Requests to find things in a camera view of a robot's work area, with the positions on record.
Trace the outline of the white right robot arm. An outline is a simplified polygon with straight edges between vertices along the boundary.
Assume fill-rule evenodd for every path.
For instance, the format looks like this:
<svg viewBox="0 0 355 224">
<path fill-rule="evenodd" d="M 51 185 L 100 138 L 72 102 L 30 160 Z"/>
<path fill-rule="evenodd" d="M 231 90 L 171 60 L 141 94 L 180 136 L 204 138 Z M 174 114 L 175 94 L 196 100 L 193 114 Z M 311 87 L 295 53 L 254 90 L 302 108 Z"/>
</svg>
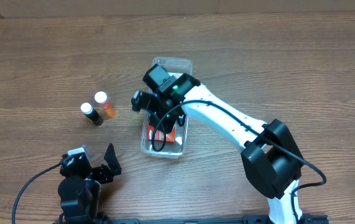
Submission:
<svg viewBox="0 0 355 224">
<path fill-rule="evenodd" d="M 301 176 L 302 154 L 286 125 L 252 118 L 212 94 L 193 76 L 171 75 L 155 64 L 143 76 L 151 93 L 132 99 L 135 110 L 150 113 L 156 131 L 168 134 L 186 117 L 207 124 L 239 149 L 246 177 L 267 198 L 272 223 L 300 223 L 294 189 Z"/>
</svg>

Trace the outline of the red medicine box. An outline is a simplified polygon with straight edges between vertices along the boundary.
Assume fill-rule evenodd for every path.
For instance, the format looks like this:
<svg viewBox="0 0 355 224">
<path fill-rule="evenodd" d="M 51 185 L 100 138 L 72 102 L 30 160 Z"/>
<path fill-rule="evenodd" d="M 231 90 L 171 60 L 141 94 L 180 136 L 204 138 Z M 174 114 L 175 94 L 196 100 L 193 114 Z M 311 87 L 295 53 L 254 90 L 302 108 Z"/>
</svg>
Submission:
<svg viewBox="0 0 355 224">
<path fill-rule="evenodd" d="M 155 132 L 155 141 L 163 141 L 164 137 L 166 137 L 167 142 L 175 142 L 176 138 L 176 124 L 173 125 L 172 130 L 168 134 L 164 134 L 164 132 L 161 130 L 161 127 L 158 128 L 158 130 Z M 150 125 L 150 123 L 147 123 L 147 137 L 148 140 L 152 139 L 152 133 L 154 132 L 154 127 Z"/>
</svg>

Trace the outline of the clear plastic container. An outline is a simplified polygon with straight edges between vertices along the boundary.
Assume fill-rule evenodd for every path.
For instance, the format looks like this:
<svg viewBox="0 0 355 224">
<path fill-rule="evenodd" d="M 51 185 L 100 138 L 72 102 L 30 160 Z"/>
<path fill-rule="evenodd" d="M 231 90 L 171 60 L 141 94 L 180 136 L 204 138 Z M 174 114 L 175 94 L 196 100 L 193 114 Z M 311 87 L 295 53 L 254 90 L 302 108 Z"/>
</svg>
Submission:
<svg viewBox="0 0 355 224">
<path fill-rule="evenodd" d="M 177 77 L 183 73 L 193 75 L 193 64 L 189 59 L 173 57 L 155 57 L 152 60 L 152 65 L 155 64 L 158 64 L 164 69 L 166 69 L 170 76 L 175 75 Z M 178 123 L 175 123 L 177 125 L 175 142 L 166 141 L 164 148 L 161 151 L 157 152 L 153 150 L 152 142 L 151 140 L 148 140 L 147 137 L 147 123 L 150 122 L 150 114 L 145 111 L 141 136 L 142 151 L 154 157 L 166 157 L 171 159 L 178 159 L 182 157 L 185 153 L 187 145 L 186 141 L 188 135 L 188 121 L 189 119 L 186 118 L 183 126 L 179 126 Z"/>
</svg>

